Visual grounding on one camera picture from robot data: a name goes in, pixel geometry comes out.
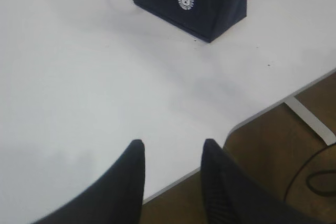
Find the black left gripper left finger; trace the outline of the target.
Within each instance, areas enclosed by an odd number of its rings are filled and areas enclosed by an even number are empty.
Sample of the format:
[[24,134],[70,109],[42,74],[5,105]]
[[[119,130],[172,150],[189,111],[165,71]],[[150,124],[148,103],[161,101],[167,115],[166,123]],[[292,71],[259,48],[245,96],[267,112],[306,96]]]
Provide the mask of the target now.
[[133,140],[97,181],[37,223],[139,223],[144,182],[144,144]]

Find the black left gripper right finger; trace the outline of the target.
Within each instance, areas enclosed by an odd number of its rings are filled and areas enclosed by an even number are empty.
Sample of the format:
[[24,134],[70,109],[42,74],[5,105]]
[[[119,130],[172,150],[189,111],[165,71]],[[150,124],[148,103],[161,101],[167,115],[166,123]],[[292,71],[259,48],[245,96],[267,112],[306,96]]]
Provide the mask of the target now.
[[208,223],[314,223],[252,181],[213,139],[201,160],[203,204]]

